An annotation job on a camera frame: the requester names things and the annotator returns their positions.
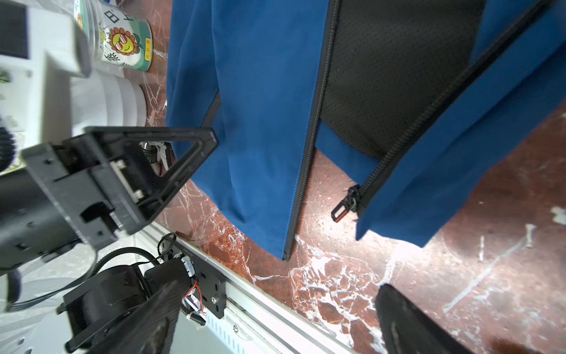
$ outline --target zipper teeth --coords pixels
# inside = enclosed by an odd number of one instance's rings
[[[440,96],[438,96],[432,104],[430,104],[427,109],[409,126],[407,130],[401,135],[401,137],[395,142],[393,147],[385,154],[381,160],[378,167],[371,173],[371,175],[365,180],[362,187],[359,190],[359,198],[361,199],[371,187],[371,185],[379,178],[387,166],[391,163],[393,158],[399,153],[399,151],[407,144],[409,139],[417,133],[417,131],[431,118],[439,116],[439,108],[442,106],[448,107],[459,94],[466,88],[467,84],[471,84],[476,80],[481,73],[485,71],[490,64],[492,64],[499,55],[507,49],[513,43],[513,41],[522,34],[529,25],[538,19],[555,0],[539,0],[535,5],[533,5],[526,13],[523,14],[503,35],[501,35],[498,40],[487,49],[476,64],[468,67],[464,70],[457,78],[454,80],[448,88],[446,88]]]
[[[285,245],[284,257],[285,259],[289,259],[291,255],[291,249],[293,248],[293,244],[295,243],[295,234],[297,232],[297,228],[299,226],[299,217],[301,216],[301,210],[303,201],[305,199],[305,192],[307,190],[309,175],[311,172],[311,163],[312,158],[315,153],[315,141],[316,135],[318,133],[318,126],[320,123],[320,114],[322,112],[322,104],[324,100],[324,88],[326,87],[326,82],[328,80],[328,69],[330,68],[330,59],[332,56],[332,45],[334,42],[334,35],[336,34],[336,20],[338,14],[338,6],[340,4],[339,0],[335,0],[334,8],[332,9],[332,21],[330,23],[331,28],[328,34],[328,47],[326,52],[326,58],[324,60],[324,72],[322,76],[322,80],[320,82],[320,93],[318,97],[318,102],[316,106],[316,114],[314,117],[314,121],[312,123],[312,132],[309,136],[308,140],[308,153],[305,158],[305,170],[303,172],[303,178],[301,181],[301,185],[299,188],[299,194],[297,196],[297,202],[295,204],[294,213],[291,219],[291,225],[289,226],[289,233],[287,236],[287,242]]]

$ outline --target red marble surface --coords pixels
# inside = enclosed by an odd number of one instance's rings
[[[122,5],[152,26],[151,68],[126,76],[146,95],[148,124],[163,125],[171,1]],[[475,353],[566,353],[565,111],[492,168],[423,249],[372,232],[356,242],[352,213],[334,223],[330,211],[353,182],[320,152],[289,262],[243,235],[192,182],[158,222],[359,353],[386,352],[373,304],[384,283]]]

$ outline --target black cylinder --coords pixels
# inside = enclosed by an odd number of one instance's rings
[[[0,176],[0,275],[77,239],[26,169]]]

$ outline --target zipper slider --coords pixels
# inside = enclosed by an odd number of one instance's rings
[[[332,210],[331,216],[335,223],[342,220],[349,211],[356,212],[358,210],[359,203],[359,189],[360,185],[355,185],[348,188],[348,194],[346,198],[342,199],[340,203]]]

